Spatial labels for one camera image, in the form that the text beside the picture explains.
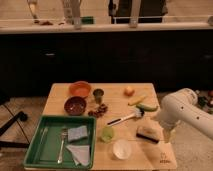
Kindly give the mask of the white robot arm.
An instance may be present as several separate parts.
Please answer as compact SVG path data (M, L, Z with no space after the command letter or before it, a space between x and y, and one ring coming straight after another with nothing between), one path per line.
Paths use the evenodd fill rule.
M166 95L155 120L163 128L164 141L168 143L179 121L184 121L213 140L213 116L196 107L198 95L183 88Z

